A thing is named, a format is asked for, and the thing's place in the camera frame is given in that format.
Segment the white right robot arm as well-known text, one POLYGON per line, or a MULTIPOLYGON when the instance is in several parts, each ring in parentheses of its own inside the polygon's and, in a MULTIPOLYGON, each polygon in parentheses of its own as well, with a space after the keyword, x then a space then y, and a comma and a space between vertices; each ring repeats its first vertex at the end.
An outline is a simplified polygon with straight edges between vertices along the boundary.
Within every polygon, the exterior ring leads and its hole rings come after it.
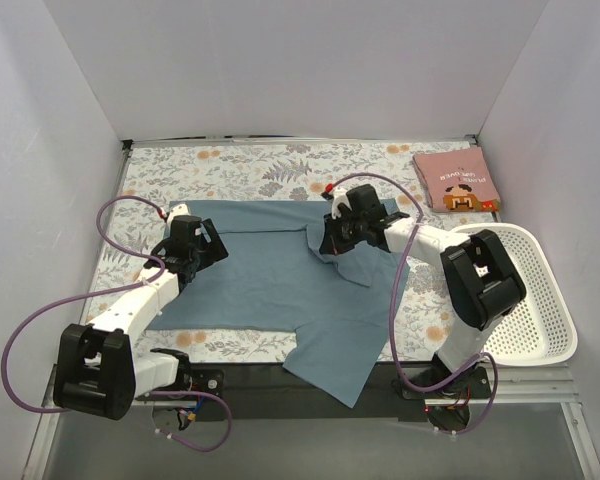
POLYGON ((498 235, 489 229, 461 234, 426 225, 405 212, 391 213, 369 184, 351 189, 332 184, 322 194, 330 204, 320 251, 342 255, 366 243, 402 261, 414 258, 439 268, 456 315, 451 333, 430 366, 404 383, 455 397, 469 384, 468 370, 501 319, 527 295, 526 286, 498 235))

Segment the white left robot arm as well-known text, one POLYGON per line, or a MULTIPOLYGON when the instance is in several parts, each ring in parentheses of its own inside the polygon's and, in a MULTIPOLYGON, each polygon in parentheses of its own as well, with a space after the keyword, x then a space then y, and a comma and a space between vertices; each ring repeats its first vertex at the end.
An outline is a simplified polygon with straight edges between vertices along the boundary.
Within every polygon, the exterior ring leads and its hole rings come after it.
POLYGON ((180 214, 167 224, 167 237, 151 251, 132 289, 89 323, 63 331, 53 387, 57 406, 119 420, 134 399, 155 390, 173 400, 191 392, 186 354, 165 348, 142 354, 134 346, 199 271, 229 253, 209 219, 180 214))

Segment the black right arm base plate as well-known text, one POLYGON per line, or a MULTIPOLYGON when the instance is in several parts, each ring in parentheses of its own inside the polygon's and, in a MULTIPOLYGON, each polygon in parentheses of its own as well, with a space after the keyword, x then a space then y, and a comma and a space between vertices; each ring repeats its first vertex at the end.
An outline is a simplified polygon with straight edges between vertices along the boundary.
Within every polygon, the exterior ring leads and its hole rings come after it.
POLYGON ((495 402, 499 383, 488 378, 486 368, 475 367, 436 391, 409 389, 400 378, 393 379, 391 386, 401 399, 421 404, 425 421, 435 434, 458 437, 472 432, 484 421, 495 402), (471 414, 472 400, 486 401, 476 418, 471 414))

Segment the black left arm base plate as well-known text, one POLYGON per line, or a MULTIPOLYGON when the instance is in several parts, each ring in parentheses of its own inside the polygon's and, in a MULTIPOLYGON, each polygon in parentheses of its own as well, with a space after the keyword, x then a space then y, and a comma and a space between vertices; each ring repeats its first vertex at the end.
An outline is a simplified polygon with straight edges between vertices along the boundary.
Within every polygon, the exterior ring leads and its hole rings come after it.
POLYGON ((182 414, 196 414, 204 403, 209 402, 207 397, 199 395, 204 392, 218 398, 223 397, 225 373, 221 369, 191 369, 184 373, 171 387, 172 391, 187 391, 186 395, 173 396, 178 404, 176 409, 182 414))

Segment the blue t shirt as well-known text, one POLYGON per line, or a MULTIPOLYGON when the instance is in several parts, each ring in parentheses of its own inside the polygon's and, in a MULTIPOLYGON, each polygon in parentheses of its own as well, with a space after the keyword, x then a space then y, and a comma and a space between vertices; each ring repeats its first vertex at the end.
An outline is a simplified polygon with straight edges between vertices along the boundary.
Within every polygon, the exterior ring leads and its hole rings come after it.
POLYGON ((399 255, 366 243, 322 255, 324 202, 189 200, 213 221, 229 256, 198 273, 153 330, 293 332, 284 368, 349 408, 388 337, 399 255))

